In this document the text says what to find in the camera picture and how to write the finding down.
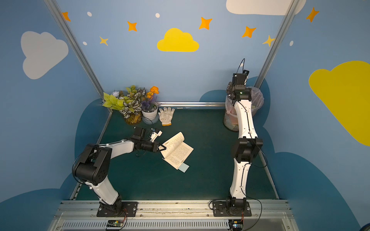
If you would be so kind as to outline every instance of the open book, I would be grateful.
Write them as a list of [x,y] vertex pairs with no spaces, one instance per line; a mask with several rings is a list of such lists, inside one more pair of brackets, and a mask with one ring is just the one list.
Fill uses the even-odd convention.
[[166,150],[161,151],[163,159],[175,169],[179,169],[180,165],[194,150],[194,148],[185,144],[184,140],[184,135],[179,132],[163,144],[163,146],[167,148]]

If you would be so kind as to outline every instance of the white robotic arm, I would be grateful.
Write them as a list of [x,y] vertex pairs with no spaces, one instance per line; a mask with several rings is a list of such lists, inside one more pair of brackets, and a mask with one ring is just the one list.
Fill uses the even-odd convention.
[[159,147],[161,150],[166,149],[154,141],[162,134],[160,130],[154,129],[149,140],[144,139],[145,131],[143,128],[135,128],[134,134],[128,140],[101,145],[89,144],[74,165],[73,176],[82,180],[99,197],[100,207],[97,216],[115,217],[123,210],[122,197],[114,190],[107,176],[111,159],[130,153],[134,149],[151,152],[159,152]]
[[244,211],[246,207],[245,186],[249,168],[263,144],[253,125],[250,88],[245,87],[248,73],[249,71],[243,70],[241,74],[233,74],[233,80],[226,91],[232,99],[239,125],[239,138],[232,148],[233,181],[226,200],[226,210],[232,214]]

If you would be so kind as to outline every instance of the white flower pot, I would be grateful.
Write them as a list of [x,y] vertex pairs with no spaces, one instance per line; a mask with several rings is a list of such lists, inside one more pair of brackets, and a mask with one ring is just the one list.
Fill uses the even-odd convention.
[[157,113],[158,113],[158,106],[157,106],[156,110],[153,111],[153,112],[144,112],[144,111],[141,111],[141,112],[142,112],[143,117],[145,117],[147,119],[150,119],[150,120],[154,120],[155,117],[157,116]]

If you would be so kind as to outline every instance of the plastic bag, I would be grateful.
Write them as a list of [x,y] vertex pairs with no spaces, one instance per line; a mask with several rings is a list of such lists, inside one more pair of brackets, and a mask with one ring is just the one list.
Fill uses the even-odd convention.
[[[252,89],[250,94],[252,96],[252,116],[254,116],[258,109],[262,107],[264,98],[259,88],[255,88],[253,86],[248,86],[247,88]],[[238,117],[229,97],[226,97],[225,109],[223,124],[232,131],[239,131]]]

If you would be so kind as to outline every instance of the white cloud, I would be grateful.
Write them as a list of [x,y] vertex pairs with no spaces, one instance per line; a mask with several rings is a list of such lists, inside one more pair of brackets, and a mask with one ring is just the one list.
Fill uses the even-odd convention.
[[21,47],[26,56],[23,71],[30,79],[42,77],[68,54],[68,45],[48,32],[25,32],[21,38]]
[[[226,8],[233,14],[285,15],[291,0],[227,0]],[[306,0],[300,0],[296,14],[303,8]]]

